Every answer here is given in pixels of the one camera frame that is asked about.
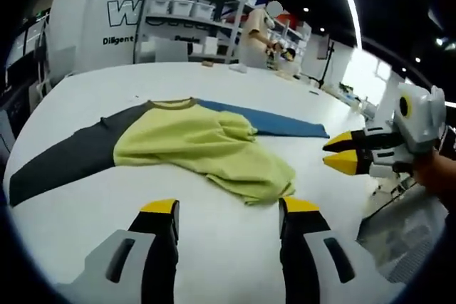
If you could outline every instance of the white tabletop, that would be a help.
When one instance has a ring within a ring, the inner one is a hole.
[[[199,63],[106,68],[67,78],[36,108],[6,166],[9,178],[30,159],[100,117],[147,99],[214,100],[324,124],[330,136],[360,129],[349,106],[267,70],[247,74]],[[369,177],[350,177],[321,161],[322,138],[258,137],[296,170],[294,196],[317,203],[332,229],[356,238]],[[178,303],[284,303],[278,205],[245,206],[204,177],[172,165],[114,167],[35,196],[11,210],[36,265],[51,283],[70,283],[84,258],[144,204],[180,200]]]

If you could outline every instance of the chair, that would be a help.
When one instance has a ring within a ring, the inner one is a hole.
[[[155,38],[155,62],[188,62],[187,42]]]

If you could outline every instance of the person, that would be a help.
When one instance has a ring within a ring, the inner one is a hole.
[[[267,48],[282,52],[280,43],[270,41],[268,28],[273,29],[275,23],[266,9],[255,9],[249,14],[239,40],[239,62],[247,67],[266,68]]]

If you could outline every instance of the person's arm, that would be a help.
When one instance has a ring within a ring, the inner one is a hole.
[[[439,197],[448,211],[456,211],[456,161],[434,151],[413,163],[415,180]]]
[[[278,43],[272,43],[267,37],[260,33],[260,27],[264,21],[264,13],[261,9],[256,9],[250,12],[249,18],[247,19],[244,30],[249,30],[249,37],[256,39],[263,44],[266,44],[268,48],[274,49],[275,51],[281,51],[282,47]]]
[[[261,35],[258,30],[251,30],[249,32],[249,37],[254,38],[254,39],[266,44],[268,48],[271,48],[271,49],[274,48],[274,43],[272,43],[269,39],[267,39],[266,37]]]

